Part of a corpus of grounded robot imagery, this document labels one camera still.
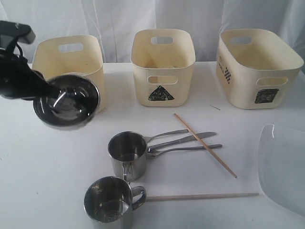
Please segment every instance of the wooden stick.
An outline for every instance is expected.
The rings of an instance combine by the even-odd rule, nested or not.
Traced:
[[[229,193],[229,194],[203,194],[203,195],[181,195],[181,196],[161,196],[146,197],[145,201],[169,201],[169,200],[191,200],[191,199],[222,199],[258,196],[258,192],[250,193]]]
[[[177,114],[173,114],[185,127],[186,129],[189,130],[190,133],[192,133],[192,135],[197,139],[198,142],[200,142],[202,144],[202,146],[204,148],[206,148],[207,151],[209,151],[210,154],[212,154],[213,157],[215,157],[215,159],[226,169],[229,171],[229,173],[231,173],[233,175],[233,177],[237,178],[237,175],[225,164],[225,162],[222,161],[222,159],[220,159],[219,156],[217,156],[216,153],[214,153],[214,151],[206,144],[203,142],[203,140],[201,140],[197,134],[177,115]]]

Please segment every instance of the metal bowl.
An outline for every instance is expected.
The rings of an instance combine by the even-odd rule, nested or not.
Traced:
[[[53,127],[79,128],[90,122],[100,104],[97,87],[76,75],[54,77],[48,83],[61,89],[57,99],[38,97],[34,110],[38,118]]]

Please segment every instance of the knife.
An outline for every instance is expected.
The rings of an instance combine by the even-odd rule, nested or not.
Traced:
[[[206,138],[206,137],[214,136],[216,134],[217,134],[216,132],[203,132],[203,133],[197,134],[197,136],[200,137],[201,139],[203,139],[203,138]],[[156,145],[153,145],[153,146],[149,146],[148,148],[150,148],[151,150],[152,149],[159,149],[159,148],[163,148],[163,147],[166,147],[166,146],[172,146],[172,145],[181,144],[181,143],[184,143],[184,142],[191,142],[191,141],[195,141],[195,140],[196,140],[196,138],[194,138],[194,136],[191,135],[191,136],[183,137],[181,139],[173,140],[173,141],[170,141],[170,142],[164,142],[164,143],[156,144]]]

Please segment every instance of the plastic basket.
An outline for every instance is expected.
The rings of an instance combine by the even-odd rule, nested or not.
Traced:
[[[99,89],[99,112],[106,106],[103,61],[98,40],[90,35],[53,38],[41,42],[35,52],[33,69],[46,80],[63,74],[77,74]]]
[[[220,35],[216,74],[236,107],[277,107],[303,64],[303,59],[270,31],[229,30]]]
[[[171,43],[162,43],[164,37],[172,38]],[[134,37],[131,62],[136,96],[141,104],[180,106],[185,103],[195,63],[189,33],[174,29],[140,31]]]

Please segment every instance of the white table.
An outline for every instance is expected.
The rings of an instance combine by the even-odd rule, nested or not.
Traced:
[[[91,228],[83,197],[92,182],[113,175],[107,152],[110,138],[126,130],[150,136],[183,129],[173,113],[196,132],[216,131],[219,135],[206,142],[224,145],[215,151],[238,178],[207,152],[171,152],[150,160],[145,175],[132,186],[145,186],[150,196],[260,191],[256,168],[260,131],[269,123],[305,130],[305,76],[298,76],[280,107],[241,110],[228,103],[215,67],[215,62],[196,63],[187,103],[156,108],[137,102],[130,63],[107,63],[106,109],[86,127],[71,132],[45,126],[31,102],[1,99],[0,228]],[[147,202],[134,213],[134,229],[305,228],[305,218],[264,195]]]

